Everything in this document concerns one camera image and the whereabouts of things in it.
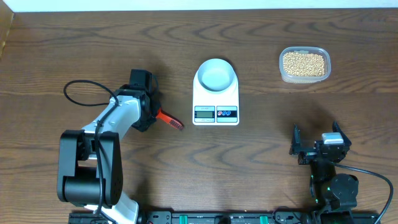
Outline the red measuring scoop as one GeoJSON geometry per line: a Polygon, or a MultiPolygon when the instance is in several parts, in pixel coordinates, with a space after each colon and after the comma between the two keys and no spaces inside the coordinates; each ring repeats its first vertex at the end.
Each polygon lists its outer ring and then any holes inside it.
{"type": "Polygon", "coordinates": [[[184,129],[184,125],[178,119],[164,112],[162,108],[158,109],[156,118],[161,119],[162,121],[164,121],[165,123],[169,124],[171,127],[177,130],[182,131],[184,129]]]}

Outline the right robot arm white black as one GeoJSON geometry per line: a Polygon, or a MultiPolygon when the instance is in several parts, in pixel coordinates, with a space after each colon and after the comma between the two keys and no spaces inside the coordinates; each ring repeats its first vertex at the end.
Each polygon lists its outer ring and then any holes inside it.
{"type": "Polygon", "coordinates": [[[332,132],[323,133],[313,146],[304,146],[300,130],[294,125],[289,154],[298,164],[309,165],[310,193],[317,207],[302,215],[302,223],[354,223],[351,209],[357,206],[359,180],[354,175],[338,174],[335,167],[347,155],[351,141],[335,121],[332,132]]]}

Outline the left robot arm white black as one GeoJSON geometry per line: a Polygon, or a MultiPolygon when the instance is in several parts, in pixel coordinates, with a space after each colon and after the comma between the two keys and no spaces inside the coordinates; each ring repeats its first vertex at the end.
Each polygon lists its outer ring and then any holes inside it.
{"type": "Polygon", "coordinates": [[[131,70],[129,82],[109,90],[100,115],[79,130],[60,136],[57,196],[90,209],[110,223],[137,223],[139,205],[123,192],[120,142],[130,128],[146,131],[155,123],[159,103],[156,78],[147,70],[131,70]]]}

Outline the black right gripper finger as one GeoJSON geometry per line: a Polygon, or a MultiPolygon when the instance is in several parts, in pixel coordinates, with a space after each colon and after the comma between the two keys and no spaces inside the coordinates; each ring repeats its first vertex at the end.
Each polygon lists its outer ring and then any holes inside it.
{"type": "Polygon", "coordinates": [[[292,142],[290,145],[289,154],[297,155],[300,153],[301,150],[302,150],[302,141],[300,137],[300,130],[298,126],[295,124],[293,129],[293,136],[292,136],[292,142]]]}
{"type": "Polygon", "coordinates": [[[349,138],[346,136],[346,134],[341,130],[340,126],[338,125],[337,121],[334,121],[332,124],[332,130],[334,133],[340,133],[341,137],[343,139],[343,144],[345,146],[351,146],[352,142],[349,140],[349,138]]]}

